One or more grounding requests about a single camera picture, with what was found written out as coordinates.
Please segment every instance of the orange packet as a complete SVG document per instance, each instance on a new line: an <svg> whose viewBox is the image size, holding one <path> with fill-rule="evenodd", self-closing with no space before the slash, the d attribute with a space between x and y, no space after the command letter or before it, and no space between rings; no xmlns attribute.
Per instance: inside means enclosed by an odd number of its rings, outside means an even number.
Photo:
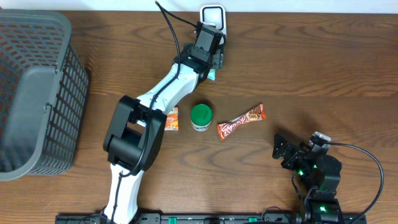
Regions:
<svg viewBox="0 0 398 224"><path fill-rule="evenodd" d="M167 115L165 131L178 131L178 107L174 107Z"/></svg>
<svg viewBox="0 0 398 224"><path fill-rule="evenodd" d="M228 121L227 123L217 124L217 131L220 135L220 139L224 140L229 134L235 131L239 125L253 121L261 121L263 119L267 119L267 115L264 112L264 105L261 103L242 116Z"/></svg>

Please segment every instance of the gray basket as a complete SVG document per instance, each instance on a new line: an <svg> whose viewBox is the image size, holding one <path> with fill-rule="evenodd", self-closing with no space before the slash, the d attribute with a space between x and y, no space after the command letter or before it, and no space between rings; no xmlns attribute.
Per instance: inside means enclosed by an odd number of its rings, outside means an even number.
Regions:
<svg viewBox="0 0 398 224"><path fill-rule="evenodd" d="M89 79L70 36L57 12L0 10L0 180L72 165Z"/></svg>

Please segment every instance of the wooden table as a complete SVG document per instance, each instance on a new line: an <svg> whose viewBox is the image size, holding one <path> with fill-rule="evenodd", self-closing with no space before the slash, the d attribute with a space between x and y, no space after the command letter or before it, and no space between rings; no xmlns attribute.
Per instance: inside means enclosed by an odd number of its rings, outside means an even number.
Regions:
<svg viewBox="0 0 398 224"><path fill-rule="evenodd" d="M158 83L176 56L159 12L64 12L91 86L75 165L55 177L0 183L0 223L53 223L60 213L93 213L108 202L111 172L102 143L116 103ZM199 13L178 13L197 21ZM193 29L172 21L180 46ZM314 131L358 145L382 163L386 182L368 223L398 219L398 15L228 13L224 68L179 104L180 130L166 132L145 173L139 206L164 213L296 210L292 173L272 158L275 133L307 140ZM190 109L207 101L213 125L198 133ZM266 121L220 141L215 123L264 103ZM332 147L343 163L337 198L362 212L379 187L376 164Z"/></svg>

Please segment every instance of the white wall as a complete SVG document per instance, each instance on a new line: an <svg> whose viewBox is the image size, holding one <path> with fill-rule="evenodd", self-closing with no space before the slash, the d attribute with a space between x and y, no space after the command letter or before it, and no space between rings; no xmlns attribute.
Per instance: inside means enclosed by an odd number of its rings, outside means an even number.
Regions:
<svg viewBox="0 0 398 224"><path fill-rule="evenodd" d="M398 0L159 0L169 11L221 4L229 12L398 13ZM154 0L0 0L3 9L158 11Z"/></svg>

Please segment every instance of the green bottle cap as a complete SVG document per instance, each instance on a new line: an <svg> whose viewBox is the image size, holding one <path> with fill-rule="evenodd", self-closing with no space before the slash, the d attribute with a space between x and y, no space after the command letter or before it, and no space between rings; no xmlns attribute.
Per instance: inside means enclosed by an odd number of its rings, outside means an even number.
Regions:
<svg viewBox="0 0 398 224"><path fill-rule="evenodd" d="M191 110L191 121L197 126L206 126L213 119L210 107L204 104L196 105Z"/></svg>

